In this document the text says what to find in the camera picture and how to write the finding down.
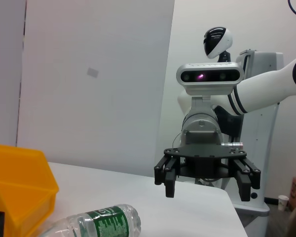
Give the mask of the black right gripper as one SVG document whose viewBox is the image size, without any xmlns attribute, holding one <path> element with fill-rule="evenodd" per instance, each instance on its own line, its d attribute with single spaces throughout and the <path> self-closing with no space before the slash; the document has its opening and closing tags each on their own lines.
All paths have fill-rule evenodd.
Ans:
<svg viewBox="0 0 296 237">
<path fill-rule="evenodd" d="M 177 176 L 191 178 L 229 178 L 236 180 L 242 201 L 258 195 L 251 189 L 260 189 L 261 170 L 235 144 L 190 144 L 168 148 L 154 167 L 155 185 L 164 184 L 165 195 L 173 198 Z"/>
</svg>

